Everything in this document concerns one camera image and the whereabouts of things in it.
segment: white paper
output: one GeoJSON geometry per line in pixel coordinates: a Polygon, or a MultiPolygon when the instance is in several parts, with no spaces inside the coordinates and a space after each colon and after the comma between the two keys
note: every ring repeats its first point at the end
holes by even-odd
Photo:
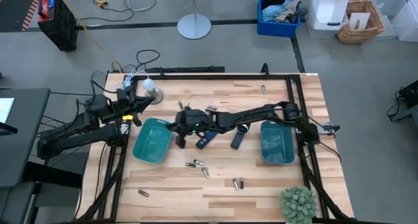
{"type": "Polygon", "coordinates": [[[350,20],[348,21],[348,26],[352,30],[364,31],[369,18],[369,12],[353,12],[350,16],[350,20]]]}
{"type": "Polygon", "coordinates": [[[0,98],[0,122],[6,123],[8,113],[12,109],[14,98],[0,98]]]}

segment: wooden table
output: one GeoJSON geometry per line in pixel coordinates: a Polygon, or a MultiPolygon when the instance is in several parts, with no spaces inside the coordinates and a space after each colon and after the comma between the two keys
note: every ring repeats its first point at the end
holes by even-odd
{"type": "MultiPolygon", "coordinates": [[[[329,121],[319,77],[301,74],[302,87],[309,115],[321,123],[329,121]]],[[[109,74],[106,89],[121,86],[122,74],[109,74]]],[[[238,112],[266,103],[287,101],[284,80],[155,80],[164,92],[160,104],[150,105],[140,116],[172,121],[179,111],[177,101],[190,102],[191,108],[205,109],[209,104],[219,111],[238,112]],[[261,93],[261,85],[267,94],[261,93]]],[[[143,95],[142,81],[137,95],[143,95]]],[[[106,94],[116,100],[115,94],[106,94]]],[[[260,125],[253,123],[239,150],[230,148],[236,131],[218,135],[203,150],[195,147],[197,136],[188,136],[185,149],[174,143],[174,137],[164,161],[151,164],[133,157],[132,149],[140,128],[131,127],[123,172],[116,221],[285,221],[280,210],[280,192],[294,185],[303,186],[302,171],[296,155],[290,165],[272,166],[261,159],[260,125]],[[194,158],[204,161],[210,178],[200,168],[185,167],[194,158]],[[236,191],[233,178],[244,178],[245,188],[236,191]],[[149,198],[138,194],[142,189],[149,198]]],[[[321,141],[336,150],[331,136],[321,141]]],[[[103,142],[91,145],[82,202],[78,216],[92,204],[95,196],[97,169],[103,142]]],[[[105,176],[109,148],[101,163],[99,190],[105,176]]],[[[341,164],[332,152],[316,146],[323,187],[348,216],[353,216],[341,164]]],[[[108,196],[105,217],[110,214],[113,192],[108,196]]]]}

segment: remote control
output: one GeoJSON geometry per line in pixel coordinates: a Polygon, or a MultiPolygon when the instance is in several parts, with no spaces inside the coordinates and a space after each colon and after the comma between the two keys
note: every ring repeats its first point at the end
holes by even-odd
{"type": "Polygon", "coordinates": [[[196,142],[196,147],[203,149],[216,135],[217,132],[206,131],[204,136],[196,142]]]}

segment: gray floor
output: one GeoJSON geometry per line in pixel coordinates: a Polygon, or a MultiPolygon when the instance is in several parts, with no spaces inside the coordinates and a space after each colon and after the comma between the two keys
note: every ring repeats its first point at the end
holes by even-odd
{"type": "MultiPolygon", "coordinates": [[[[81,17],[121,19],[91,5],[69,0],[81,17]]],[[[122,0],[108,0],[123,8],[122,0]]],[[[134,7],[149,0],[132,0],[134,7]]],[[[256,18],[257,0],[197,0],[199,12],[211,20],[256,18]]],[[[190,0],[158,0],[148,12],[126,23],[176,22],[191,12],[190,0]]],[[[109,24],[89,20],[88,24],[109,24]]],[[[227,72],[259,72],[267,62],[273,72],[297,72],[289,39],[262,37],[256,25],[216,25],[201,40],[181,38],[175,27],[109,29],[91,34],[122,64],[136,63],[141,49],[156,49],[152,67],[226,66],[227,72]]],[[[418,77],[418,44],[397,40],[344,45],[336,39],[310,39],[304,24],[297,30],[307,72],[321,77],[330,118],[342,129],[336,138],[354,213],[365,221],[416,223],[418,219],[418,129],[410,121],[391,123],[385,116],[394,92],[418,77]]],[[[93,71],[110,69],[107,57],[81,32],[75,52],[59,52],[42,34],[0,33],[1,87],[49,87],[53,91],[89,93],[93,71]]],[[[52,95],[46,114],[71,120],[75,98],[52,95]]],[[[57,167],[82,172],[88,147],[57,167]]],[[[69,220],[77,190],[45,187],[37,223],[69,220]]]]}

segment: blue storage bin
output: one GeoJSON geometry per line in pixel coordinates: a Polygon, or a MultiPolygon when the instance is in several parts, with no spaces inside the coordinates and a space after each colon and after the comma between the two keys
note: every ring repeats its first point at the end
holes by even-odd
{"type": "Polygon", "coordinates": [[[257,16],[257,33],[259,35],[272,35],[279,37],[293,37],[298,26],[300,26],[300,18],[297,23],[288,24],[284,22],[265,22],[261,19],[261,3],[259,0],[258,16],[257,16]]]}

